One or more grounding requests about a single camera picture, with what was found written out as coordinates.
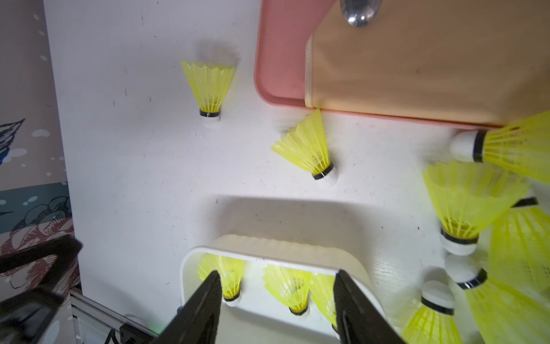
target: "shuttlecock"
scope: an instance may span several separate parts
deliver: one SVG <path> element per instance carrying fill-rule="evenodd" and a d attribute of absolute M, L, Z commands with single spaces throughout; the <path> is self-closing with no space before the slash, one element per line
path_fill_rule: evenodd
<path fill-rule="evenodd" d="M 219 121 L 219 108 L 226 96 L 235 68 L 213 63 L 181 60 L 189 86 L 199 103 L 205 124 Z"/>
<path fill-rule="evenodd" d="M 535 197 L 521 199 L 493 224 L 489 272 L 520 290 L 550 288 L 550 216 Z"/>
<path fill-rule="evenodd" d="M 450 255 L 445 270 L 464 290 L 486 344 L 550 342 L 550 308 L 493 281 L 471 257 Z"/>
<path fill-rule="evenodd" d="M 314 274 L 311 276 L 311 300 L 321 314 L 331 322 L 332 328 L 338 333 L 336 324 L 336 305 L 334 304 L 335 276 Z"/>
<path fill-rule="evenodd" d="M 307 296 L 310 290 L 311 273 L 275 265 L 263 268 L 266 290 L 290 309 L 294 315 L 309 314 Z"/>
<path fill-rule="evenodd" d="M 472 254 L 479 232 L 529 191 L 520 175 L 485 163 L 438 162 L 423 177 L 442 223 L 441 243 L 458 255 Z"/>
<path fill-rule="evenodd" d="M 507 170 L 550 183 L 550 111 L 507 127 L 458 134 L 450 144 L 462 161 L 492 162 Z"/>
<path fill-rule="evenodd" d="M 414 307 L 414 315 L 401 333 L 408 344 L 462 344 L 453 320 L 454 296 L 448 286 L 425 282 L 420 302 Z"/>
<path fill-rule="evenodd" d="M 206 254 L 199 264 L 199 278 L 204 281 L 208 275 L 217 270 L 222 283 L 223 300 L 228 306 L 236 306 L 242 297 L 241 280 L 243 279 L 244 261 L 215 254 Z"/>
<path fill-rule="evenodd" d="M 310 172 L 321 186 L 332 186 L 338 180 L 338 171 L 328 158 L 325 129 L 319 109 L 289 130 L 271 149 Z"/>

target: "wall mural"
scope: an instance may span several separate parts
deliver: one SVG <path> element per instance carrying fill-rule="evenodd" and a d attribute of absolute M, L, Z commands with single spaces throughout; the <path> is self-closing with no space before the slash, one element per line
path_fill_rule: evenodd
<path fill-rule="evenodd" d="M 74 235 L 65 157 L 42 0 L 0 1 L 0 255 Z M 0 274 L 0 301 L 38 285 L 48 256 Z M 78 262 L 56 285 L 67 296 Z M 76 343 L 68 299 L 40 344 Z"/>
<path fill-rule="evenodd" d="M 10 159 L 9 146 L 12 144 L 13 139 L 15 138 L 15 133 L 19 127 L 21 127 L 24 120 L 25 119 L 23 118 L 19 122 L 0 125 L 0 165 L 4 159 Z"/>

